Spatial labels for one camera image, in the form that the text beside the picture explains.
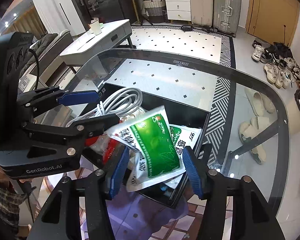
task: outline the green packet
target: green packet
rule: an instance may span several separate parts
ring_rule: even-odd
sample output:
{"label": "green packet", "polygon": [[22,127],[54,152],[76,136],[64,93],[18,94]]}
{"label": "green packet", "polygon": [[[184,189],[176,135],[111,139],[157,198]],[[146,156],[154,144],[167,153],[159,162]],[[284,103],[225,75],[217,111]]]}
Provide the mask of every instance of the green packet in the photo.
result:
{"label": "green packet", "polygon": [[129,192],[166,181],[185,171],[171,139],[164,106],[119,123],[106,134],[136,152],[134,169],[127,182]]}

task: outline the person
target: person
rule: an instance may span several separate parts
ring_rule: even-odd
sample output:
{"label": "person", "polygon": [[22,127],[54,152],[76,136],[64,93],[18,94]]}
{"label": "person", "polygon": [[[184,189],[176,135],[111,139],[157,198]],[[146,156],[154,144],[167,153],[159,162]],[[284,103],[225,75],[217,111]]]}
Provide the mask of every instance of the person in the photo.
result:
{"label": "person", "polygon": [[[21,179],[20,182],[32,179]],[[18,239],[18,225],[20,205],[27,199],[26,194],[17,194],[10,182],[9,177],[0,167],[0,218],[10,228],[13,235]]]}

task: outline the silver suitcase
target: silver suitcase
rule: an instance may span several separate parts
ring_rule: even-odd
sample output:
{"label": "silver suitcase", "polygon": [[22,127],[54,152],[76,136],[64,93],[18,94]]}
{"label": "silver suitcase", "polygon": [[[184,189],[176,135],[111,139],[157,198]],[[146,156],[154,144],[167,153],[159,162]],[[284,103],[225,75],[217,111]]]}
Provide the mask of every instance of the silver suitcase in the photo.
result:
{"label": "silver suitcase", "polygon": [[212,26],[213,0],[190,0],[191,21],[201,26]]}
{"label": "silver suitcase", "polygon": [[213,27],[214,32],[218,30],[232,34],[237,33],[241,11],[241,0],[214,0]]}

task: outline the white cable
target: white cable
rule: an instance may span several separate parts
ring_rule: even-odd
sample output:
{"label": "white cable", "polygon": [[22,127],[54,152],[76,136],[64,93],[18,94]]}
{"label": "white cable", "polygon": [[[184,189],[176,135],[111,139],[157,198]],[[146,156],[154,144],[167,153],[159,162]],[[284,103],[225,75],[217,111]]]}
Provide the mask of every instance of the white cable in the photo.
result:
{"label": "white cable", "polygon": [[91,117],[103,116],[107,114],[116,114],[118,117],[123,117],[132,114],[142,104],[142,92],[139,88],[127,87],[121,88],[104,102],[100,101],[97,107],[87,112],[82,116],[78,116],[67,123],[66,127],[70,126],[73,122],[87,119]]}

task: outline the white suitcase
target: white suitcase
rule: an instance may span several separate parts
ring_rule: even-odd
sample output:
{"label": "white suitcase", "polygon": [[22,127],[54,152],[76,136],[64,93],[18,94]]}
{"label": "white suitcase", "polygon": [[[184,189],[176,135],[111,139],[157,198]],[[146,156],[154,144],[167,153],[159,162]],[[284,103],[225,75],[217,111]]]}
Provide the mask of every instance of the white suitcase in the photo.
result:
{"label": "white suitcase", "polygon": [[212,26],[213,0],[190,0],[191,21],[201,26]]}

